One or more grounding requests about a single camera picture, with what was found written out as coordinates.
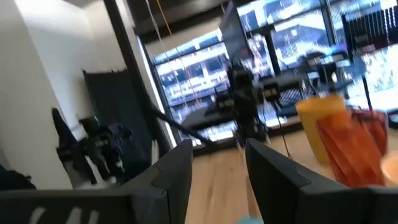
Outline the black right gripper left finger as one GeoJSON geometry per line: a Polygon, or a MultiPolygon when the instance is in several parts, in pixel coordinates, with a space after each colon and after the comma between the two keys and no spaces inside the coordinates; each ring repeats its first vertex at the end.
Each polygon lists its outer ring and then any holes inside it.
{"type": "Polygon", "coordinates": [[[119,224],[184,224],[192,184],[193,146],[179,143],[121,186],[126,204],[119,224]]]}

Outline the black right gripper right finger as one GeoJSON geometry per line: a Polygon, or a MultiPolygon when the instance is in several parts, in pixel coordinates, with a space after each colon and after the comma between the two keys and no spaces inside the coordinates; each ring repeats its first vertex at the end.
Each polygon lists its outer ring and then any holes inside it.
{"type": "Polygon", "coordinates": [[[246,141],[249,180],[265,224],[368,224],[369,192],[355,190],[246,141]]]}

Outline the yellow plastic cup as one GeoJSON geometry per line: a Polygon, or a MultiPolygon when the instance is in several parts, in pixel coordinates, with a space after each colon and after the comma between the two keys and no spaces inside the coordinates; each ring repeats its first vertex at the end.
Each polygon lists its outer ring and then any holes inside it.
{"type": "Polygon", "coordinates": [[[315,159],[321,165],[328,165],[329,159],[318,133],[317,121],[333,113],[345,110],[344,98],[339,94],[330,94],[324,98],[311,96],[306,100],[299,101],[295,107],[315,159]]]}

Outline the pink faceted plastic tumbler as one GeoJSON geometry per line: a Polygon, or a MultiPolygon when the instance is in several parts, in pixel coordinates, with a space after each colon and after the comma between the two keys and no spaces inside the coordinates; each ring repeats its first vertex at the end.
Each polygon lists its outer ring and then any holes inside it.
{"type": "Polygon", "coordinates": [[[388,117],[378,110],[343,110],[317,121],[335,179],[351,188],[384,185],[388,117]]]}

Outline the dark standing panel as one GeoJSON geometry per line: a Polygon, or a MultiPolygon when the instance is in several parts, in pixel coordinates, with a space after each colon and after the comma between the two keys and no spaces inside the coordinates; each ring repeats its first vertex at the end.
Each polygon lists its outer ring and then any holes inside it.
{"type": "Polygon", "coordinates": [[[100,125],[118,136],[127,130],[131,132],[130,137],[117,142],[124,170],[117,170],[115,176],[125,183],[147,169],[152,159],[152,141],[155,137],[149,131],[139,96],[133,89],[127,70],[84,72],[83,76],[100,125]]]}

